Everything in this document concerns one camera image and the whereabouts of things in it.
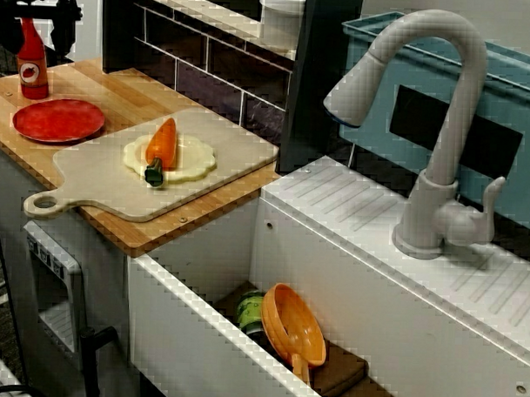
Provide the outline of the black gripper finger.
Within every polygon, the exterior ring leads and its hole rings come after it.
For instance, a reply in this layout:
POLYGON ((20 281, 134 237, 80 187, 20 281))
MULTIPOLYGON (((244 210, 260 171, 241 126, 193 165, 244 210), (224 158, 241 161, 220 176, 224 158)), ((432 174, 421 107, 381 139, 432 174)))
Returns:
POLYGON ((53 28, 50 32, 54 50, 57 53, 69 53, 76 42, 76 22, 80 20, 80 8, 77 6, 57 9, 52 18, 53 28))
POLYGON ((19 19, 0 10, 0 45, 8 52, 17 54, 22 45, 22 27, 19 19))

